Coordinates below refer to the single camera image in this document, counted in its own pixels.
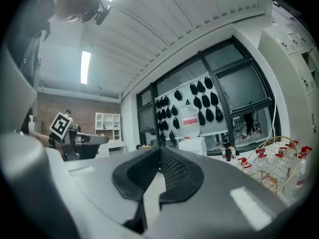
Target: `pegboard wall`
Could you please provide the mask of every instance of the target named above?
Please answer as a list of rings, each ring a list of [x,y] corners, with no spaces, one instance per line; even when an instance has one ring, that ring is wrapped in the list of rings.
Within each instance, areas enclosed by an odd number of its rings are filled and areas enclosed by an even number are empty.
[[[220,134],[220,133],[226,133],[228,132],[227,130],[227,124],[226,124],[226,120],[225,120],[225,113],[224,113],[224,110],[223,110],[223,107],[219,101],[219,96],[217,94],[217,91],[216,91],[216,88],[215,86],[213,85],[213,88],[212,89],[208,89],[206,88],[205,86],[205,83],[204,83],[204,79],[205,77],[208,77],[210,78],[209,76],[209,73],[205,73],[189,82],[186,82],[184,84],[181,84],[179,85],[178,87],[158,96],[157,98],[155,98],[155,102],[157,100],[160,100],[161,98],[164,99],[165,96],[168,97],[169,99],[169,104],[168,104],[168,107],[169,107],[169,110],[171,111],[171,108],[173,105],[175,105],[177,111],[178,111],[178,114],[177,116],[173,116],[171,115],[170,118],[165,118],[165,119],[162,119],[162,120],[158,120],[157,119],[157,123],[159,123],[160,121],[166,121],[166,123],[168,124],[168,130],[164,130],[164,134],[165,134],[165,137],[167,140],[169,140],[169,133],[170,131],[172,130],[174,135],[175,135],[175,139],[183,139],[183,136],[181,134],[181,130],[180,128],[179,129],[176,129],[174,126],[173,126],[173,120],[175,117],[177,117],[178,119],[178,122],[179,122],[179,125],[181,125],[181,117],[180,117],[180,112],[179,112],[179,109],[180,107],[184,106],[185,103],[186,103],[186,100],[188,99],[189,103],[191,105],[194,106],[194,98],[195,96],[198,97],[200,99],[200,102],[202,104],[202,108],[200,109],[200,111],[203,113],[203,116],[205,118],[205,125],[203,126],[200,126],[200,135],[199,136],[208,136],[208,135],[215,135],[215,134]],[[205,87],[205,92],[204,93],[201,93],[201,92],[198,92],[197,95],[193,95],[189,86],[190,84],[194,84],[195,86],[197,86],[197,81],[200,81],[203,86]],[[178,90],[180,92],[180,94],[182,95],[182,100],[181,101],[178,101],[175,97],[174,97],[174,93],[175,91]],[[202,103],[202,94],[205,94],[207,95],[207,97],[209,98],[209,101],[210,101],[210,92],[213,91],[217,97],[218,97],[218,101],[219,101],[219,104],[218,104],[218,107],[220,108],[220,110],[222,111],[223,115],[224,115],[224,119],[221,121],[221,122],[217,122],[216,120],[216,112],[215,112],[215,106],[213,106],[211,103],[210,103],[210,106],[208,107],[214,114],[214,120],[212,122],[209,122],[207,119],[206,119],[206,109]],[[162,111],[162,109],[164,109],[166,111],[167,109],[167,106],[164,106],[164,107],[161,107],[161,108],[156,108],[156,113],[158,111]]]

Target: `white cabinet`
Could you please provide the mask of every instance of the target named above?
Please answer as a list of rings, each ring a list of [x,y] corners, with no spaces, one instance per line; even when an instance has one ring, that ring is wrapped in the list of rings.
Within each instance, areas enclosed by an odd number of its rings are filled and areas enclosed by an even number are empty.
[[[95,113],[95,134],[112,131],[112,141],[122,141],[120,114]]]

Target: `desk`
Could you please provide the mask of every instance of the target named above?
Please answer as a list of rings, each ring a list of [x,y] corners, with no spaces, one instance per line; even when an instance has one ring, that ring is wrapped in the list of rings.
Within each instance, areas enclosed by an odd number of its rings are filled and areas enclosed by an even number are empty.
[[[110,151],[110,149],[121,148],[120,150]],[[101,144],[96,157],[109,157],[110,154],[125,153],[125,143],[123,141],[109,141],[108,143]]]

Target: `white box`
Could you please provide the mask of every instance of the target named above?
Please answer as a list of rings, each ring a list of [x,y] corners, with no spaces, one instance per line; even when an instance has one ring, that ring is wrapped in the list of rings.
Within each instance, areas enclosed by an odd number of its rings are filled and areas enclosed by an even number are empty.
[[[181,150],[193,152],[198,155],[207,156],[207,149],[204,137],[185,139],[179,142],[178,148]]]

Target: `ceiling beam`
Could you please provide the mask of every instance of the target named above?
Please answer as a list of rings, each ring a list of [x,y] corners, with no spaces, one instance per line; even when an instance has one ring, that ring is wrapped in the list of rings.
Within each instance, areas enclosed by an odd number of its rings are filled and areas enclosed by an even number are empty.
[[[101,101],[101,102],[109,102],[109,103],[117,103],[117,104],[121,103],[121,99],[109,98],[109,97],[92,95],[92,94],[76,92],[76,91],[69,91],[69,90],[39,87],[38,92],[49,94],[49,95],[82,98],[82,99],[96,100],[96,101]]]

